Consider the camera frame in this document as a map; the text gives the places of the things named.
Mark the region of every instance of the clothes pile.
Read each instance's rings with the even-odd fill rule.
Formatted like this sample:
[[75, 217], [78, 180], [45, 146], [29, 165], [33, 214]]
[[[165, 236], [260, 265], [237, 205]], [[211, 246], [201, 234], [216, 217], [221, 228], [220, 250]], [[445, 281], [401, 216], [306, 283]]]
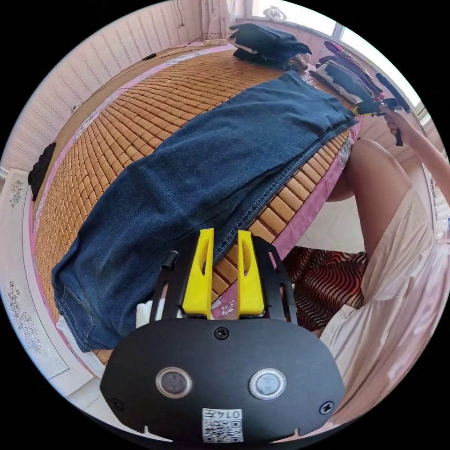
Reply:
[[45, 174], [47, 173], [48, 166], [52, 160], [55, 147], [56, 142], [52, 142], [50, 145], [47, 145], [36, 164], [34, 164], [33, 169], [28, 174], [28, 184], [31, 186], [31, 193], [33, 194], [34, 202], [36, 201], [39, 189], [44, 182]]
[[240, 60], [281, 70], [304, 71], [311, 61], [311, 50], [291, 33], [266, 25], [243, 23], [233, 25], [228, 38]]
[[330, 41], [325, 41], [324, 45], [333, 54], [320, 58], [316, 70], [310, 70], [311, 75], [326, 81], [354, 104], [384, 99], [383, 90], [350, 53]]

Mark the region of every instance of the power strip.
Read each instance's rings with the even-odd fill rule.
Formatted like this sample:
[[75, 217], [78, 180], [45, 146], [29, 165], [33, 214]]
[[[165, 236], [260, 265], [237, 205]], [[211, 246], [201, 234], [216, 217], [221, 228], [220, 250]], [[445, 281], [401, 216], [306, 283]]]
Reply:
[[203, 41], [203, 45], [205, 47], [212, 47], [215, 45], [227, 45], [228, 42], [226, 39], [206, 39]]

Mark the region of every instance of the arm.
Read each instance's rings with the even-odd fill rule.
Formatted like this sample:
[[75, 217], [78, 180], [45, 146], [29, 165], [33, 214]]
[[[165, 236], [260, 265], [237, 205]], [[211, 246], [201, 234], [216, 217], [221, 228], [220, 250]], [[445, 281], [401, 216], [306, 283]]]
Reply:
[[410, 147], [429, 170], [436, 185], [439, 186], [446, 202], [450, 205], [450, 165], [447, 163], [447, 160], [436, 150], [434, 145], [418, 131], [417, 136], [411, 142]]
[[450, 165], [447, 160], [404, 117], [384, 107], [381, 110], [386, 114], [384, 118], [386, 119], [390, 132], [395, 135], [398, 129], [401, 131], [403, 142], [410, 146], [429, 170], [446, 202], [450, 205]]

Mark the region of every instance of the hand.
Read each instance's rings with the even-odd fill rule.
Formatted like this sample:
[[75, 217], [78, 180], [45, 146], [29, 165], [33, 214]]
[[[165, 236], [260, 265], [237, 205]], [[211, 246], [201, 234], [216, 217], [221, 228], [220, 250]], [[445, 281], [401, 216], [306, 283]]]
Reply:
[[419, 132], [399, 113], [391, 111], [383, 105], [380, 105], [380, 110], [385, 113], [384, 120], [388, 125], [388, 128], [393, 136], [395, 136], [397, 130], [400, 130], [402, 134], [402, 141], [411, 146], [411, 144], [416, 140], [417, 134]]

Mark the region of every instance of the knee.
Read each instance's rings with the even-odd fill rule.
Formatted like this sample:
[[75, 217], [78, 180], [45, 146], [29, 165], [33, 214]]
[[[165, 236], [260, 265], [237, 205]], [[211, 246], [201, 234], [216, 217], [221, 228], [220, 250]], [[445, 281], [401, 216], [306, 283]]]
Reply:
[[368, 150], [373, 148], [380, 148], [381, 145], [377, 144], [375, 141], [372, 141], [371, 139], [365, 139], [361, 138], [358, 139], [353, 145], [352, 145], [352, 151], [360, 151], [360, 150]]
[[394, 157], [380, 144], [370, 139], [359, 139], [352, 145], [350, 158], [353, 159], [384, 159], [391, 160]]

